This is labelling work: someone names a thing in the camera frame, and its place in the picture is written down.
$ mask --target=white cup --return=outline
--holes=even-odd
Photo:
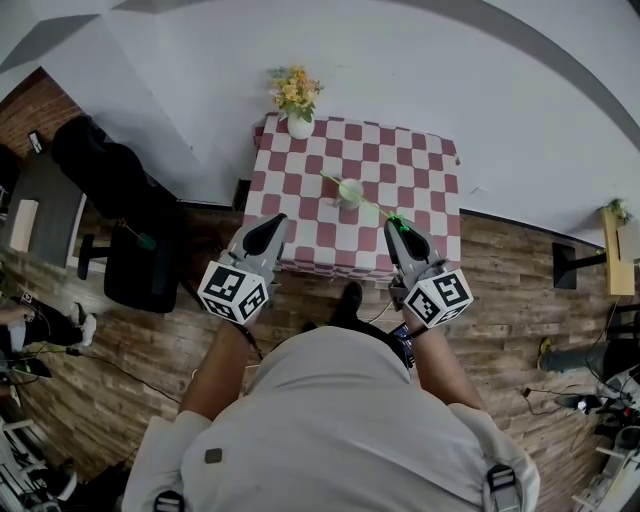
[[[339,206],[343,210],[355,210],[360,206],[360,198],[364,192],[362,183],[353,178],[340,181],[338,187],[338,197],[333,202],[334,206]]]

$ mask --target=gray shirt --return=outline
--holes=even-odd
[[[219,462],[205,461],[211,450]],[[477,511],[496,462],[514,468],[523,511],[534,510],[536,468],[486,413],[412,385],[380,341],[324,327],[275,349],[213,423],[152,419],[123,511],[150,511],[168,489],[198,512]]]

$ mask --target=strap buckle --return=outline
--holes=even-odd
[[[487,473],[487,481],[495,512],[520,512],[520,497],[516,492],[516,474],[511,467],[496,464]]]
[[[165,491],[153,503],[153,512],[184,512],[184,499],[175,491]]]

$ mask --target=cable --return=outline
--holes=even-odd
[[[623,385],[622,385],[622,387],[620,388],[620,398],[619,398],[620,400],[624,400],[624,397],[622,396],[622,392],[624,391],[625,386],[629,383],[629,381],[630,381],[631,379],[633,379],[636,375],[639,375],[639,374],[640,374],[640,370],[638,370],[638,371],[637,371],[637,372],[635,372],[635,373],[629,373],[629,378],[628,378],[627,380],[625,380],[625,381],[624,381],[624,384],[623,384]]]
[[[115,368],[116,370],[118,370],[119,372],[124,373],[125,375],[127,375],[128,377],[132,378],[135,381],[140,382],[141,384],[144,384],[145,386],[147,386],[148,388],[153,389],[155,392],[160,393],[162,396],[168,398],[169,400],[171,400],[172,402],[177,403],[178,405],[180,404],[179,400],[176,400],[175,398],[173,398],[170,395],[167,395],[164,391],[162,391],[161,389],[158,389],[152,385],[150,385],[148,382],[136,377],[135,375],[133,375],[132,373],[129,373],[126,370],[123,370],[122,368],[120,368],[119,366],[115,365],[114,363],[112,363],[111,361],[109,361],[108,359],[103,359],[101,357],[97,357],[97,356],[90,356],[88,354],[83,354],[82,352],[78,351],[77,349],[67,349],[65,352],[67,354],[69,354],[70,356],[75,355],[75,353],[70,352],[70,350],[75,350],[75,352],[77,352],[81,357],[88,357],[89,359],[95,359],[97,361],[102,361],[104,364],[108,364],[109,366],[112,366],[113,368]]]
[[[28,386],[29,384],[33,384],[39,379],[40,379],[40,375],[38,375],[35,379],[29,380],[27,382],[12,382],[11,385],[12,386]]]
[[[120,461],[120,464],[126,464],[127,462],[129,462],[129,459],[131,458],[131,456],[136,453],[138,450],[140,449],[140,447],[138,446],[137,448],[134,448],[133,450],[131,450],[131,453],[129,455],[127,455],[127,458]]]
[[[585,423],[584,425],[582,425],[582,428],[580,430],[578,430],[578,432],[576,432],[576,437],[573,438],[573,442],[571,443],[571,446],[569,447],[569,455],[577,452],[580,448],[582,448],[582,445],[584,444],[584,442],[587,440],[587,437],[589,436],[584,436],[582,438],[582,442],[576,447],[576,449],[573,449],[573,445],[576,444],[576,441],[578,440],[578,436],[580,435],[581,432],[583,432],[585,430],[586,427],[589,426],[589,423]]]
[[[47,322],[47,330],[49,331],[49,336],[51,336],[51,324],[49,323],[49,320],[47,319],[46,316],[44,316],[44,313],[42,313],[42,311],[37,310],[36,308],[34,308],[31,304],[29,304],[28,302],[22,302],[22,299],[20,299],[20,305],[21,306],[26,306],[28,307],[31,311],[33,311],[36,315],[40,315],[40,317],[42,317],[42,319]]]
[[[572,386],[579,386],[580,384],[571,384],[571,386],[566,387],[565,389],[569,389]],[[606,398],[609,399],[611,398],[610,396],[604,396],[604,395],[595,395],[593,393],[561,393],[559,391],[547,391],[545,389],[533,389],[533,388],[527,388],[529,391],[534,391],[536,393],[549,393],[551,395],[561,395],[561,396],[584,396],[584,395],[591,395],[591,396],[595,396],[596,398]]]
[[[44,349],[44,347],[46,347],[49,344],[48,341],[45,341],[42,346],[38,349],[38,351],[33,355],[32,359],[36,359],[38,357],[38,355],[42,352],[42,350]]]
[[[36,359],[40,354],[66,354],[66,350],[38,350],[38,352],[23,352],[22,355],[27,357],[18,357],[16,359],[0,359],[0,363],[16,363],[19,361],[28,361],[30,359]]]
[[[553,411],[543,411],[543,412],[535,412],[533,410],[533,406],[531,405],[531,402],[529,401],[529,398],[526,397],[524,394],[522,395],[522,398],[524,398],[527,401],[527,404],[529,405],[529,410],[531,411],[531,414],[533,414],[534,416],[544,416],[546,414],[553,414],[554,412],[558,412],[560,409],[564,409],[564,407],[558,407],[557,409],[554,409]]]
[[[611,313],[609,314],[609,319],[607,320],[607,324],[605,325],[604,329],[602,330],[602,332],[600,333],[600,335],[596,338],[596,341],[593,342],[593,345],[591,345],[591,348],[589,349],[589,351],[587,352],[587,355],[584,357],[584,362],[587,365],[587,368],[589,369],[589,371],[591,372],[591,375],[593,375],[596,380],[598,382],[600,382],[602,385],[608,387],[609,389],[611,389],[612,391],[615,391],[616,393],[619,392],[619,390],[617,390],[616,388],[614,388],[613,386],[611,386],[610,384],[607,384],[605,381],[603,381],[597,374],[596,372],[593,371],[593,369],[591,368],[591,365],[589,364],[589,356],[591,355],[591,352],[593,352],[593,349],[595,348],[595,346],[599,343],[599,341],[602,339],[602,336],[604,334],[606,334],[607,330],[609,329],[609,325],[611,324],[611,320],[613,320],[613,315],[616,312],[616,307],[618,306],[618,302],[620,301],[620,297],[618,296],[618,298],[616,299],[615,303],[613,304],[613,307],[611,308]]]
[[[371,320],[367,320],[366,322],[368,324],[372,324],[373,322],[380,320],[380,318],[382,318],[382,315],[384,315],[387,312],[387,310],[391,307],[391,304],[393,304],[393,300],[389,301],[389,304],[387,304],[387,307],[382,310],[382,313],[380,313],[377,317],[372,318]]]

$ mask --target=shoe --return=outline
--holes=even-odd
[[[11,393],[11,398],[13,398],[13,401],[16,404],[18,404],[18,407],[22,408],[22,401],[20,400],[20,395],[18,394],[18,390],[13,384],[9,386],[9,393]]]
[[[360,309],[362,304],[362,286],[360,283],[351,281],[342,292],[342,298],[336,311],[341,314],[353,314],[355,315]]]
[[[307,322],[306,324],[304,324],[302,326],[302,332],[309,332],[309,331],[313,331],[314,329],[316,329],[318,326],[313,323],[313,322]]]
[[[88,347],[91,345],[93,341],[93,335],[96,333],[96,328],[98,327],[98,322],[96,321],[96,317],[89,313],[87,318],[85,318],[84,323],[80,329],[82,330],[82,341],[80,345],[83,347]]]
[[[80,327],[80,304],[74,302],[71,305],[71,311],[69,313],[69,320],[76,327]]]

